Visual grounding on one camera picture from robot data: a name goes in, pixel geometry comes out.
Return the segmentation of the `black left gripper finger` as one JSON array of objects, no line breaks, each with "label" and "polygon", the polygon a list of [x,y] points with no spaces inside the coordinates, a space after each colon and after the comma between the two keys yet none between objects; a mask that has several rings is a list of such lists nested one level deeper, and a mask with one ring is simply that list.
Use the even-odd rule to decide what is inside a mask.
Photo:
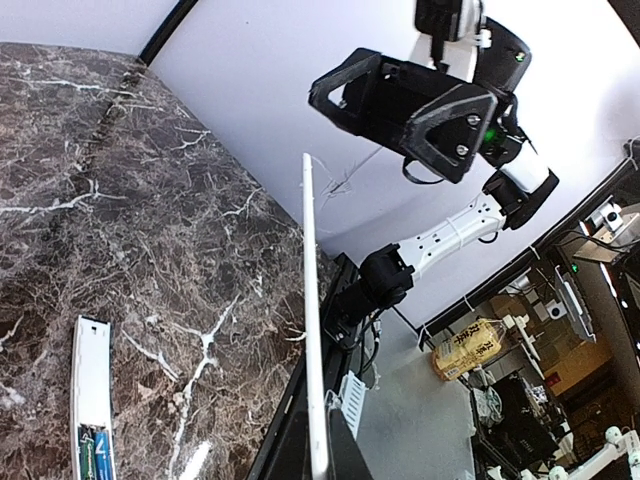
[{"label": "black left gripper finger", "polygon": [[326,412],[329,449],[329,478],[372,480],[371,472],[340,409]]}]

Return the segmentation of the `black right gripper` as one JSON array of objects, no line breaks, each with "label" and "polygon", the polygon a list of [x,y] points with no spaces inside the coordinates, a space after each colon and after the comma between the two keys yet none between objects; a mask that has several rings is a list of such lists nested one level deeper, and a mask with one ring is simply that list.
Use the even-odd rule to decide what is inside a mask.
[{"label": "black right gripper", "polygon": [[498,106],[489,90],[424,66],[357,48],[316,79],[308,103],[344,130],[420,162],[457,184]]}]

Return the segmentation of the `grey remote battery cover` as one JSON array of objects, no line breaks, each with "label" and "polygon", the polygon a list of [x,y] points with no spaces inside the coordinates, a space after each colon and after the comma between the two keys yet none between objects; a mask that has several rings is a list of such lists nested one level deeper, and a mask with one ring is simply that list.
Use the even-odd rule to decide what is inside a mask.
[{"label": "grey remote battery cover", "polygon": [[302,155],[305,361],[311,475],[327,479],[329,445],[324,401],[323,358],[318,295],[312,157]]}]

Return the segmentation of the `blue AA battery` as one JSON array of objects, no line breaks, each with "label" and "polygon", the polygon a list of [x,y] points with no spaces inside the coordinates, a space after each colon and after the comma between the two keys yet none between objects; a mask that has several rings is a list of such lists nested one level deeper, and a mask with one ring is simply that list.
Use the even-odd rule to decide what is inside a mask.
[{"label": "blue AA battery", "polygon": [[105,430],[94,432],[95,463],[98,480],[112,480],[113,471],[111,465],[109,434]]}]

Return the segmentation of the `white remote control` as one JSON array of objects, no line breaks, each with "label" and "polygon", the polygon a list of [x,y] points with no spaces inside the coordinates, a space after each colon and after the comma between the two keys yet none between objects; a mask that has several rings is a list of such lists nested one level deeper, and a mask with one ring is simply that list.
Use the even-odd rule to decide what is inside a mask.
[{"label": "white remote control", "polygon": [[113,439],[111,402],[111,324],[106,321],[79,316],[73,336],[70,393],[70,439],[72,477],[80,478],[81,425],[94,432],[109,434],[113,479],[117,477]]}]

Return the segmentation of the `green AA battery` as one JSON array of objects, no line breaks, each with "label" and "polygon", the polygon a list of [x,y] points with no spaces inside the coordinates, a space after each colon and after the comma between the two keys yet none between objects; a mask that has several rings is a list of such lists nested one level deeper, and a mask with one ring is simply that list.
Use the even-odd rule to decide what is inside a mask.
[{"label": "green AA battery", "polygon": [[96,480],[95,442],[91,428],[81,425],[79,427],[78,440],[80,448],[80,478],[82,480]]}]

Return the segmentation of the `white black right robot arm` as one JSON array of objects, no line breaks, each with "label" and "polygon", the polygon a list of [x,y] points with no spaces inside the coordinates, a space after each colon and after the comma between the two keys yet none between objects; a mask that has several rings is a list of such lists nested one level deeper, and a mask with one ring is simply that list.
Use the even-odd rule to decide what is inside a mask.
[{"label": "white black right robot arm", "polygon": [[440,180],[460,182],[476,157],[493,173],[456,214],[370,253],[357,279],[326,300],[324,332],[347,351],[430,267],[487,235],[521,228],[559,182],[547,166],[519,157],[527,135],[515,90],[531,61],[528,46],[483,15],[468,27],[451,16],[417,26],[430,39],[427,64],[356,49],[312,83],[310,105]]}]

